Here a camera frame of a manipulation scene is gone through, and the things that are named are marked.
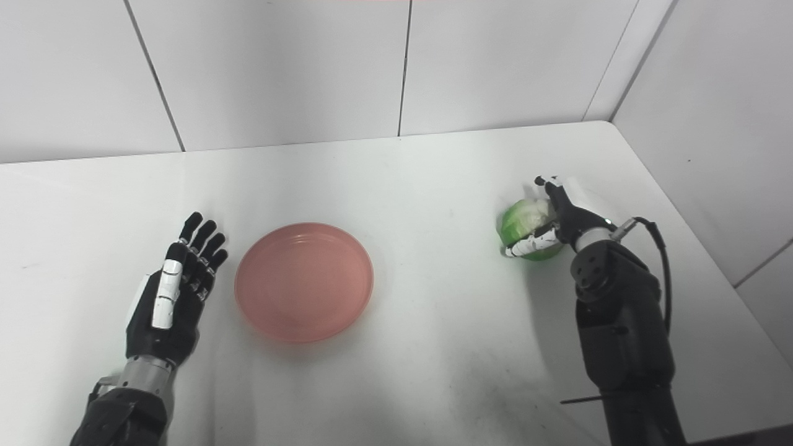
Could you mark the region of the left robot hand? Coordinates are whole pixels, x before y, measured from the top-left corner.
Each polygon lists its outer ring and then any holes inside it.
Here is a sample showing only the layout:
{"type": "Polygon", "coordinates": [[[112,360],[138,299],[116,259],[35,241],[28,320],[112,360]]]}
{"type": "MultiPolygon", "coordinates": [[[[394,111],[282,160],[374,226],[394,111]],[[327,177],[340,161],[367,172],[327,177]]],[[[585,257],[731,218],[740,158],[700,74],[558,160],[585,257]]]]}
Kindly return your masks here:
{"type": "Polygon", "coordinates": [[[193,212],[159,270],[144,283],[126,329],[125,356],[183,364],[198,342],[198,324],[229,252],[216,221],[193,212]]]}

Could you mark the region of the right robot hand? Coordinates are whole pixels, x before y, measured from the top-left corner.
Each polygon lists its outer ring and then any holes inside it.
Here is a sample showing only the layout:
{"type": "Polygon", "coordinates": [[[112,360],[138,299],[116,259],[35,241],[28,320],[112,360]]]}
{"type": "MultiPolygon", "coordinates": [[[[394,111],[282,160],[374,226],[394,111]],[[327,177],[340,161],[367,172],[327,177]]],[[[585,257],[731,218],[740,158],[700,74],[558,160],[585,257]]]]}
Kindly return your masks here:
{"type": "Polygon", "coordinates": [[[530,196],[516,201],[499,218],[501,253],[507,258],[547,260],[564,246],[581,251],[597,241],[620,243],[622,214],[576,177],[538,176],[530,196]]]}

